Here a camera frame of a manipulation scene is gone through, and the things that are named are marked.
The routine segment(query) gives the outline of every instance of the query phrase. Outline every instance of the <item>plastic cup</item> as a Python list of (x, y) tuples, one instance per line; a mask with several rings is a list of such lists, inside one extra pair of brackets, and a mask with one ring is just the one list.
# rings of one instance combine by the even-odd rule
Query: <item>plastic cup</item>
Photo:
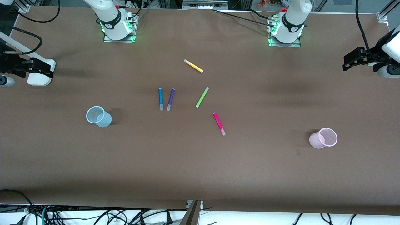
[(102, 107), (93, 106), (87, 111), (86, 120), (88, 120), (89, 123), (96, 124), (99, 127), (107, 127), (110, 125), (112, 118), (111, 115)]
[(331, 128), (322, 128), (310, 136), (310, 144), (316, 149), (332, 147), (338, 142), (338, 136)]

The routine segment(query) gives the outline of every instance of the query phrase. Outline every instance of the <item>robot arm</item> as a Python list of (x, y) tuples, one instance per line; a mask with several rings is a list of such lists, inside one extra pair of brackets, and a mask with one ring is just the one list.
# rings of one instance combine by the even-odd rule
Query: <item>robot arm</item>
[(371, 53), (364, 47), (354, 49), (344, 56), (343, 71), (357, 65), (376, 63), (373, 69), (380, 77), (400, 78), (400, 26), (383, 36)]
[(301, 35), (304, 22), (312, 10), (310, 0), (292, 0), (287, 12), (280, 12), (279, 24), (271, 35), (282, 43), (293, 43)]
[(0, 17), (10, 12), (14, 3), (15, 0), (0, 0)]
[(112, 0), (83, 0), (96, 13), (104, 33), (112, 40), (124, 39), (133, 32), (132, 13), (117, 9)]

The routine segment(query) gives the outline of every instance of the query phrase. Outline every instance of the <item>yellow marker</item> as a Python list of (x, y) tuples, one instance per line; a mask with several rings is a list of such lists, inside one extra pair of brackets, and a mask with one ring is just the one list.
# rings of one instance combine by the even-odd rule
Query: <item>yellow marker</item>
[(195, 64), (193, 64), (193, 63), (191, 63), (191, 62), (187, 61), (186, 59), (185, 59), (185, 62), (186, 62), (187, 64), (189, 64), (189, 66), (191, 66), (191, 67), (195, 68), (197, 71), (199, 71), (199, 72), (203, 72), (203, 70), (202, 70), (202, 69), (200, 69), (200, 68), (199, 68), (198, 66), (196, 66)]

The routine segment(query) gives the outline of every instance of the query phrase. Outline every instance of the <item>green marker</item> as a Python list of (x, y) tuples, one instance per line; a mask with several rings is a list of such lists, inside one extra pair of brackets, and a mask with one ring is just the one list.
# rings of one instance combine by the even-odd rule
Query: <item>green marker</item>
[(206, 87), (206, 89), (204, 90), (203, 94), (201, 95), (199, 101), (198, 101), (197, 104), (196, 104), (196, 108), (198, 108), (198, 107), (200, 106), (200, 104), (201, 104), (201, 102), (203, 101), (204, 96), (207, 94), (207, 92), (208, 92), (208, 87)]

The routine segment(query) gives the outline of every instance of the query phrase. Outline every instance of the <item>blue marker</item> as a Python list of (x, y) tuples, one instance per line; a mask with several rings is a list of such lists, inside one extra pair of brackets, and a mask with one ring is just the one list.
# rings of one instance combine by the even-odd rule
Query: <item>blue marker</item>
[(162, 89), (158, 89), (158, 98), (160, 99), (160, 111), (164, 110), (164, 105), (162, 104)]
[(175, 93), (175, 89), (173, 88), (171, 90), (170, 100), (168, 101), (167, 111), (170, 111), (170, 109), (171, 109), (172, 100), (174, 99), (174, 93)]

